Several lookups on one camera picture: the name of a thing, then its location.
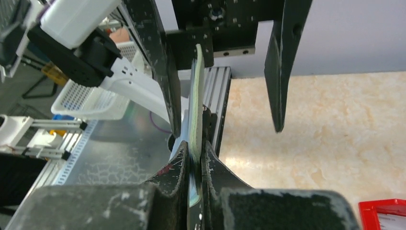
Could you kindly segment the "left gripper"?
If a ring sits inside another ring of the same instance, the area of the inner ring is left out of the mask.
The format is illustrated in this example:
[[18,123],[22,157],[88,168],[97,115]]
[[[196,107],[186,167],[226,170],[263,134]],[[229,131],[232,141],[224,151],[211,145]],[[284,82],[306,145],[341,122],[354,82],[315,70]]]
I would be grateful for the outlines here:
[[276,133],[284,129],[289,79],[312,0],[174,0],[178,30],[166,33],[154,0],[125,0],[153,79],[161,87],[174,137],[181,133],[178,70],[190,69],[200,44],[215,58],[253,55],[258,24],[273,21],[264,77]]

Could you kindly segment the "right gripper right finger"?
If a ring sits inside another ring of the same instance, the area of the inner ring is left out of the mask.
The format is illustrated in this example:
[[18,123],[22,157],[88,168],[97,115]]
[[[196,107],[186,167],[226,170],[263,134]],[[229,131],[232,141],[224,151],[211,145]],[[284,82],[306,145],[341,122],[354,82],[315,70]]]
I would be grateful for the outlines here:
[[329,190],[255,189],[206,142],[202,152],[206,230],[358,230],[348,201]]

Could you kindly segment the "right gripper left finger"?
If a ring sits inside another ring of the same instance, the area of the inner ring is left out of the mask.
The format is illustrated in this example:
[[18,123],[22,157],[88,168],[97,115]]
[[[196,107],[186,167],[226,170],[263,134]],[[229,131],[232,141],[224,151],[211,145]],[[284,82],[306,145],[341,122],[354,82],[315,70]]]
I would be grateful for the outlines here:
[[190,155],[179,144],[167,172],[141,184],[54,185],[35,189],[9,230],[186,230]]

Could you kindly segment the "sage green card holder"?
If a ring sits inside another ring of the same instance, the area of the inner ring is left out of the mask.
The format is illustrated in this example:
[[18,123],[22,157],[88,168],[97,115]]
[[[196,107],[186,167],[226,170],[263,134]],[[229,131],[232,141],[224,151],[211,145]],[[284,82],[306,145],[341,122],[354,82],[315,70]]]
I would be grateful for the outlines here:
[[197,44],[196,58],[192,61],[191,89],[188,114],[188,146],[192,160],[189,206],[202,198],[201,154],[203,139],[204,58],[202,46]]

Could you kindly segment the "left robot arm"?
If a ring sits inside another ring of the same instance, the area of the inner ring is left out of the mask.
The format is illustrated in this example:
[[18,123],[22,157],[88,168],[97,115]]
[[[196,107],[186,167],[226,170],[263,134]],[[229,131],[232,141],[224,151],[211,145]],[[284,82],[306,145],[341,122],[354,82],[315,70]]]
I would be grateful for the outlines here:
[[[166,32],[153,0],[55,0],[28,32],[29,40],[72,81],[122,95],[181,130],[178,71],[188,69],[202,47],[204,66],[220,53],[254,42],[258,23],[272,21],[264,77],[276,132],[284,128],[287,92],[310,0],[173,0],[177,31]],[[117,7],[152,74],[131,66],[98,26]]]

